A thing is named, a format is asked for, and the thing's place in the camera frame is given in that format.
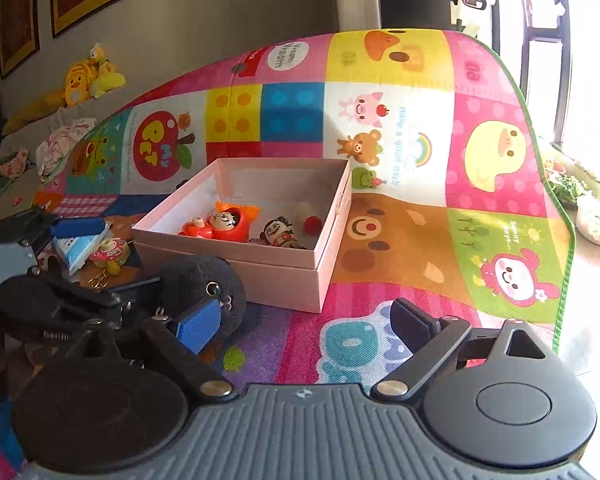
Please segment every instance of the black plush toy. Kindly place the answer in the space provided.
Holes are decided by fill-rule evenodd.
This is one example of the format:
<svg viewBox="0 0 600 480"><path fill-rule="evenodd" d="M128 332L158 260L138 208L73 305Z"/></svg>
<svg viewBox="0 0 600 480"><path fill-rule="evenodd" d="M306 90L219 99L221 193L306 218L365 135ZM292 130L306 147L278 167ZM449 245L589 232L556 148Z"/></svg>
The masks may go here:
<svg viewBox="0 0 600 480"><path fill-rule="evenodd" d="M176 317L199 301L218 298L222 317L214 339L227 338L240 326L247 306L244 287L222 258L184 256L161 266L155 276L162 283L161 307L168 316Z"/></svg>

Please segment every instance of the panda-like figurine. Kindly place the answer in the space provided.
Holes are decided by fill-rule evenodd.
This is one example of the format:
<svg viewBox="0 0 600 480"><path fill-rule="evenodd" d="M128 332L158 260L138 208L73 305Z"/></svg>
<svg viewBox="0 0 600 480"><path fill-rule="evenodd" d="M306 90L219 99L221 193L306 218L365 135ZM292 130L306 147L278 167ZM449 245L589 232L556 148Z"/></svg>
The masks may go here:
<svg viewBox="0 0 600 480"><path fill-rule="evenodd" d="M305 249L294 236L293 224L283 216L270 220L260 233L260 240L274 247Z"/></svg>

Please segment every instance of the green plant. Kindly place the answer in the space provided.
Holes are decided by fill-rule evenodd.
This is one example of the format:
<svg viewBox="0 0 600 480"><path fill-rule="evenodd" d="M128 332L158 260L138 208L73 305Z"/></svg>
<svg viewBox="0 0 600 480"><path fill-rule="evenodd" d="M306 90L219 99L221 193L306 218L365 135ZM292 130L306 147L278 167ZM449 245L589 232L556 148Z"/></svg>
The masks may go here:
<svg viewBox="0 0 600 480"><path fill-rule="evenodd" d="M549 176L549 186L563 204L575 205L578 197L591 195L587 184L573 175L552 172Z"/></svg>

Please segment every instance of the green mat border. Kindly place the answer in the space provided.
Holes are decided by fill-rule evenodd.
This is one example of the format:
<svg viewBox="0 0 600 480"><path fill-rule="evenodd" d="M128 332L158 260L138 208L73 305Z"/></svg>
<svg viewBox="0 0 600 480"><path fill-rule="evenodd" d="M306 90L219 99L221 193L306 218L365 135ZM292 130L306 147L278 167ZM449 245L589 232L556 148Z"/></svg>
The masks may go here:
<svg viewBox="0 0 600 480"><path fill-rule="evenodd" d="M501 69L504 70L504 73L507 75L507 78L509 78L509 82L511 83L514 90L516 91L516 96L518 97L518 104L520 104L520 107L522 108L523 112L525 113L526 124L529 127L529 131L533 134L533 136L531 137L531 140L532 140L532 144L534 146L534 153L536 154L536 162L538 163L540 179L542 181L542 184L544 185L544 189L549 194L549 197L551 197L551 200L552 200L552 202L554 202L556 209L558 210L558 212L562 216L562 219L566 222L567 226L569 227L569 232L571 234L571 241L569 243L569 254L567 257L567 263L564 267L564 277L562 280L562 289L560 290L560 303L558 304L558 313L556 315L555 329L554 329L553 350L557 354L558 347L560 346L560 334L562 333L562 320L564 318L564 309L565 309L566 302L567 302L567 289L569 288L569 277L571 275L571 265L573 264L573 257L576 252L576 231L575 231L575 228L573 227L573 223L571 222L571 218L569 218L569 215L567 215L566 211L562 207L562 204L560 204L560 201L557 199L556 195L551 190L551 187L549 186L546 176L544 175L544 166L542 164L542 156L540 155L540 149L538 148L538 140L537 140L536 132L535 132L534 126L531 122L531 117L529 116L529 110L526 107L525 98L522 95L520 88L518 87L518 83L516 81L514 81L513 76L511 75L511 72L509 72L509 69L505 66L504 62L500 59L500 56L498 54L496 54L496 52L494 52L494 50L490 46L484 44L483 42L481 42L477 38L474 38L473 36L469 36L468 34L465 34L464 32L456 31L456 33L462 34L466 38L471 38L472 40L475 41L475 43L478 43L482 47L484 47L493 56L493 58L498 62Z"/></svg>

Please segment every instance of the checkered pattern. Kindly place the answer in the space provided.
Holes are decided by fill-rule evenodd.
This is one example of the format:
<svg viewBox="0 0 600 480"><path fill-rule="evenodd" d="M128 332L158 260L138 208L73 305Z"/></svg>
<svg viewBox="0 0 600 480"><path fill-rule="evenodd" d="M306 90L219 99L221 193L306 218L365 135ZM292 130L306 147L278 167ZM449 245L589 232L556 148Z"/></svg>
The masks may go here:
<svg viewBox="0 0 600 480"><path fill-rule="evenodd" d="M62 200L54 209L54 213L66 218L83 216L100 216L113 204L117 195L72 195L62 197Z"/></svg>

